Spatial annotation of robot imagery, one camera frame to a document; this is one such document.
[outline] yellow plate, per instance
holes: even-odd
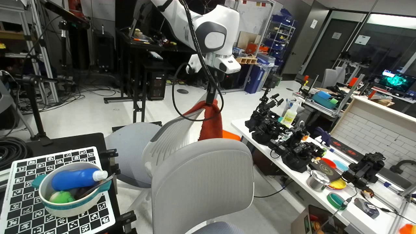
[[[347,183],[343,179],[337,179],[329,184],[329,187],[332,189],[343,189],[346,186]]]

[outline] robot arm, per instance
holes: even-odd
[[[195,49],[185,8],[179,0],[151,1],[161,10],[175,37]],[[214,10],[204,15],[191,11],[191,16],[201,52],[206,54],[206,64],[227,74],[238,72],[241,66],[232,53],[240,14],[226,6],[217,5]],[[189,64],[195,71],[201,68],[197,55],[191,56]]]

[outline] brick pattern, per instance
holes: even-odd
[[[362,154],[382,153],[386,168],[401,160],[416,160],[416,141],[350,112],[338,123],[332,136]],[[416,182],[416,165],[404,164],[401,168],[402,177]]]

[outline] orange towel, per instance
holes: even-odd
[[[198,102],[194,107],[187,111],[184,115],[188,115],[201,108],[205,109],[204,119],[215,116],[214,118],[202,122],[201,134],[198,141],[222,138],[223,137],[223,120],[221,118],[220,108],[218,108],[218,101],[215,99],[211,106],[207,106],[205,101]]]

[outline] blue bottle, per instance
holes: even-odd
[[[86,168],[75,171],[58,172],[51,181],[55,191],[64,191],[73,188],[89,187],[97,184],[97,181],[108,177],[106,171],[97,168]]]

